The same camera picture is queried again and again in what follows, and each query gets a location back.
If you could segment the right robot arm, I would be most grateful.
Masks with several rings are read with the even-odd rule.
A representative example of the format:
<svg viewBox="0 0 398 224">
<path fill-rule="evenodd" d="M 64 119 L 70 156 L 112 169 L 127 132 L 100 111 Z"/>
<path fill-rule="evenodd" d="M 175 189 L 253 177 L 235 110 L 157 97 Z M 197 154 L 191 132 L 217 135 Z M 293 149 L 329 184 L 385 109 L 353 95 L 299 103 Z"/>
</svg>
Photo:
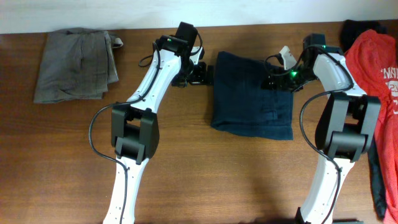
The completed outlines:
<svg viewBox="0 0 398 224">
<path fill-rule="evenodd" d="M 369 96 L 354 80 L 343 51 L 326 44 L 323 34 L 310 34 L 303 40 L 303 50 L 295 59 L 288 47 L 274 56 L 277 68 L 265 66 L 265 90 L 296 92 L 311 81 L 321 82 L 321 96 L 328 101 L 315 131 L 315 140 L 303 138 L 318 153 L 312 186 L 302 206 L 297 209 L 295 223 L 332 223 L 333 210 L 343 182 L 362 154 L 369 151 L 379 116 L 381 102 Z"/>
</svg>

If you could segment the navy blue shorts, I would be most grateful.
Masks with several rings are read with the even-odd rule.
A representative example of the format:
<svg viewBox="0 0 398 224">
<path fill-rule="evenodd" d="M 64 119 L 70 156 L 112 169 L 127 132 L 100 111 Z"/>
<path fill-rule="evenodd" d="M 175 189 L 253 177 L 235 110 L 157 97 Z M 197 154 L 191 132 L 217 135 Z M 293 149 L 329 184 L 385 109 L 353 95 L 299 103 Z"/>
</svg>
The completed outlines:
<svg viewBox="0 0 398 224">
<path fill-rule="evenodd" d="M 215 65 L 210 126 L 238 136 L 293 140 L 294 95 L 263 90 L 263 63 L 219 52 Z"/>
</svg>

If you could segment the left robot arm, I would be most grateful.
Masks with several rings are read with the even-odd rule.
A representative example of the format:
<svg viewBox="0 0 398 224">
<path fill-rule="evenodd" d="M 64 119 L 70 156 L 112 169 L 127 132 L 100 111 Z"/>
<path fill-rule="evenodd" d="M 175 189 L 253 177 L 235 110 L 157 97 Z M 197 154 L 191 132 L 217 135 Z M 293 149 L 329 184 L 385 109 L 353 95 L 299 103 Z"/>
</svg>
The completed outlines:
<svg viewBox="0 0 398 224">
<path fill-rule="evenodd" d="M 206 67 L 197 29 L 181 22 L 174 35 L 153 44 L 152 61 L 137 90 L 111 112 L 111 145 L 116 176 L 104 223 L 134 223 L 144 169 L 156 152 L 160 132 L 157 112 L 169 86 L 204 85 Z"/>
</svg>

